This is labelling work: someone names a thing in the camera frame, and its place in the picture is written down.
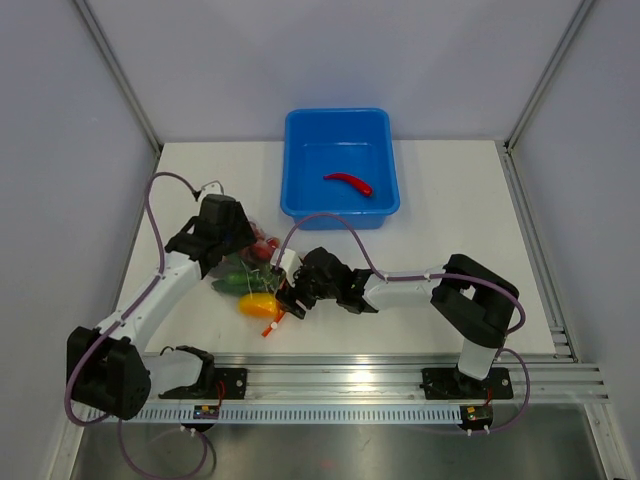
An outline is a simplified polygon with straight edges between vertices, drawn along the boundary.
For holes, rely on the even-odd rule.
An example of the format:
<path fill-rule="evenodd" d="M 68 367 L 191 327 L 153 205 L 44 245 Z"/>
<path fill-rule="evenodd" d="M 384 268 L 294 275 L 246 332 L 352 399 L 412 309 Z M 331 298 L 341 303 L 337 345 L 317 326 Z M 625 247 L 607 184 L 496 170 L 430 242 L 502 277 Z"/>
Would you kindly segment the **yellow fake bell pepper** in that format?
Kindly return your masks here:
<path fill-rule="evenodd" d="M 275 296 L 270 293 L 253 293 L 241 297 L 237 302 L 240 313 L 255 318 L 274 318 L 279 312 Z"/>

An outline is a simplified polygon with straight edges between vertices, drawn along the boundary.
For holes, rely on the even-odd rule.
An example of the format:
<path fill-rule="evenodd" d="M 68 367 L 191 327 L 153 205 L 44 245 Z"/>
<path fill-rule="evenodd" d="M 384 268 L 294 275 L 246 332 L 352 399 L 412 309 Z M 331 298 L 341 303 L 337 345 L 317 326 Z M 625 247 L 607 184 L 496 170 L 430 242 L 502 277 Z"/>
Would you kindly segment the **clear zip top bag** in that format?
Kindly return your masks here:
<path fill-rule="evenodd" d="M 253 218 L 249 218 L 249 221 L 250 221 L 251 224 L 252 223 L 256 223 L 262 228 L 262 226 L 256 220 L 254 220 Z M 270 284 L 270 290 L 268 292 L 266 292 L 266 293 L 270 293 L 270 294 L 275 296 L 278 288 L 282 284 L 283 275 L 280 274 L 280 273 L 274 272 L 272 270 L 272 266 L 271 266 L 270 262 L 269 263 L 259 263 L 259 262 L 253 261 L 247 255 L 247 250 L 248 250 L 248 247 L 243 249 L 243 250 L 241 250 L 241 251 L 239 251 L 238 253 L 231 254 L 231 255 L 228 255 L 227 257 L 224 257 L 222 262 L 209 273 L 209 276 L 212 279 L 211 284 L 212 284 L 212 282 L 214 280 L 223 278 L 224 276 L 226 276 L 227 274 L 229 274 L 231 272 L 259 271 Z M 220 294 L 220 295 L 226 296 L 226 297 L 229 297 L 229 298 L 234 298 L 235 299 L 236 310 L 238 311 L 237 302 L 241 297 L 234 297 L 234 296 L 224 295 L 224 294 Z M 255 317 L 250 317 L 250 316 L 244 315 L 244 314 L 240 313 L 239 311 L 238 311 L 238 313 L 241 314 L 244 317 L 249 318 L 249 319 L 264 322 L 265 323 L 265 327 L 261 332 L 261 336 L 263 338 L 268 338 L 273 332 L 276 331 L 276 329 L 279 326 L 279 323 L 282 321 L 282 319 L 283 319 L 283 317 L 285 315 L 285 312 L 280 309 L 279 304 L 278 304 L 278 307 L 279 307 L 279 312 L 277 313 L 277 315 L 274 318 L 255 318 Z"/>

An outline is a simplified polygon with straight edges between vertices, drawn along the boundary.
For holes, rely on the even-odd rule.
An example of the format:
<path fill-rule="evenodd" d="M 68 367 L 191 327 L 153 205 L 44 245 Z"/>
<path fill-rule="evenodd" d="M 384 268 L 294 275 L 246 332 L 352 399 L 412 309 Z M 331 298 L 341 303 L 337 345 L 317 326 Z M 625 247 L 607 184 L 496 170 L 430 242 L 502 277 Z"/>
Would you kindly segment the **red yellow fake grapes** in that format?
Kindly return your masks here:
<path fill-rule="evenodd" d="M 247 255 L 255 262 L 269 263 L 274 252 L 280 247 L 278 237 L 268 235 L 258 224 L 251 224 L 256 241 L 248 247 Z"/>

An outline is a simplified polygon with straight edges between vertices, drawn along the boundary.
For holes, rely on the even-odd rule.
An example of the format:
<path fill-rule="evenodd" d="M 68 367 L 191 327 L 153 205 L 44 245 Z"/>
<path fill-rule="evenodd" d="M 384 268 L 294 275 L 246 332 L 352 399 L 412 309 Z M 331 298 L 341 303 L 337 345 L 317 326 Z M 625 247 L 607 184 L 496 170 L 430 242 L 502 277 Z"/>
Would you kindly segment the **green fake cucumber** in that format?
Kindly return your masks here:
<path fill-rule="evenodd" d="M 234 297 L 242 297 L 251 293 L 266 293 L 270 284 L 259 271 L 231 272 L 223 278 L 212 282 L 214 291 Z"/>

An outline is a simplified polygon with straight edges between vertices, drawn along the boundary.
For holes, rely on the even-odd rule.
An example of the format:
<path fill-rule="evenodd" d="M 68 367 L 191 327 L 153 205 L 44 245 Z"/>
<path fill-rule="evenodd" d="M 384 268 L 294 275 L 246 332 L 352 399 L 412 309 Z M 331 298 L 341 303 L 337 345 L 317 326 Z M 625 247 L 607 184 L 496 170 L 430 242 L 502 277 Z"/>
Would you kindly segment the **red fake chili pepper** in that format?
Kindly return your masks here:
<path fill-rule="evenodd" d="M 331 173 L 328 175 L 324 175 L 323 179 L 325 181 L 344 182 L 345 184 L 355 189 L 359 194 L 367 198 L 370 198 L 374 193 L 374 190 L 371 185 L 369 185 L 364 180 L 348 173 L 344 173 L 344 172 Z"/>

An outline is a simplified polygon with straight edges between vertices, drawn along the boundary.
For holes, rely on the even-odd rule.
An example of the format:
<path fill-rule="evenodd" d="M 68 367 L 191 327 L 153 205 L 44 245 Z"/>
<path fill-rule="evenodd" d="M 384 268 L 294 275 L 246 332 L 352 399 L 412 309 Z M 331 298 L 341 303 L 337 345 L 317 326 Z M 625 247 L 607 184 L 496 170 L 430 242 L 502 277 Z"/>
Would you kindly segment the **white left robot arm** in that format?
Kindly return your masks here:
<path fill-rule="evenodd" d="M 120 420 L 135 417 L 151 396 L 216 399 L 226 394 L 215 358 L 178 346 L 151 360 L 142 355 L 175 305 L 227 256 L 256 241 L 241 203 L 224 194 L 199 198 L 199 212 L 159 246 L 159 265 L 134 300 L 96 327 L 76 328 L 66 347 L 64 408 L 76 425 L 75 402 Z"/>

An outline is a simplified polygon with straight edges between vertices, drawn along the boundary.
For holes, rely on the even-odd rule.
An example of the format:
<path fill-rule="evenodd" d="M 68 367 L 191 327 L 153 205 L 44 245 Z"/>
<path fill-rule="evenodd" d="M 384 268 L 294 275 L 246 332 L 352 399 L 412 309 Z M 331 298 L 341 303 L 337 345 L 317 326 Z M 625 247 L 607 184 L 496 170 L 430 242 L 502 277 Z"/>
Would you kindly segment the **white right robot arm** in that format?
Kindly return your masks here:
<path fill-rule="evenodd" d="M 507 337 L 526 320 L 518 289 L 463 254 L 419 273 L 352 269 L 322 247 L 303 257 L 279 248 L 270 264 L 283 276 L 275 294 L 280 309 L 299 319 L 324 300 L 356 315 L 396 307 L 434 308 L 463 337 L 453 380 L 466 396 L 488 386 Z"/>

